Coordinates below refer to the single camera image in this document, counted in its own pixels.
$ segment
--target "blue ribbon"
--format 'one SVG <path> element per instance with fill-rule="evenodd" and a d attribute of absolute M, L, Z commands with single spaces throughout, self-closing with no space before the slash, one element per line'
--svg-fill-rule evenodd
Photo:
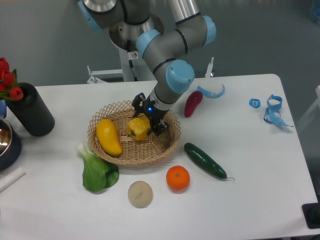
<path fill-rule="evenodd" d="M 276 100 L 279 103 L 275 105 L 271 105 L 269 100 Z M 285 123 L 285 121 L 282 120 L 280 109 L 282 107 L 282 98 L 280 96 L 271 95 L 268 100 L 266 101 L 266 104 L 268 107 L 265 109 L 263 120 L 268 124 L 274 124 L 276 126 L 287 126 L 287 127 L 293 127 Z"/>
<path fill-rule="evenodd" d="M 225 85 L 222 84 L 222 91 L 220 93 L 214 93 L 214 92 L 211 92 L 211 91 L 204 90 L 200 86 L 198 86 L 198 88 L 196 90 L 202 92 L 202 94 L 205 95 L 208 98 L 217 99 L 217 98 L 220 98 L 225 93 L 226 88 L 225 88 Z"/>

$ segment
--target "black vase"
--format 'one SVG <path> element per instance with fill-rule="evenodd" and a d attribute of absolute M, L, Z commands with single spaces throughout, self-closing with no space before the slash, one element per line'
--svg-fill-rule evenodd
<path fill-rule="evenodd" d="M 6 100 L 7 107 L 31 135 L 47 135 L 55 126 L 54 117 L 33 85 L 21 82 L 19 87 L 23 98 L 18 101 Z"/>

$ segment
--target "green leaf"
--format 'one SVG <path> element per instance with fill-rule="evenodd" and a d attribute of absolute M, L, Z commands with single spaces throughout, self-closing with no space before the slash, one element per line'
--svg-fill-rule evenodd
<path fill-rule="evenodd" d="M 87 190 L 95 193 L 117 183 L 119 179 L 118 167 L 95 155 L 87 142 L 79 144 L 76 151 L 83 158 L 82 184 Z"/>

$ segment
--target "white tube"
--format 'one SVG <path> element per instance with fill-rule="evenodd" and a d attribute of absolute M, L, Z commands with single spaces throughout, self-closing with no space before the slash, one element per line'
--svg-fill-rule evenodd
<path fill-rule="evenodd" d="M 12 185 L 15 181 L 20 179 L 26 172 L 22 167 L 18 167 L 7 176 L 0 179 L 0 193 L 5 190 L 7 187 Z"/>

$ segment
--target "red eggplant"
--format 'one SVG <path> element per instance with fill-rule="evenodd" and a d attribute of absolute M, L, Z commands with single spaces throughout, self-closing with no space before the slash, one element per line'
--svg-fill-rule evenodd
<path fill-rule="evenodd" d="M 188 99 L 186 100 L 185 107 L 184 107 L 184 116 L 186 118 L 191 117 L 194 113 L 196 107 L 201 103 L 204 95 L 201 91 L 194 91 L 190 94 Z"/>

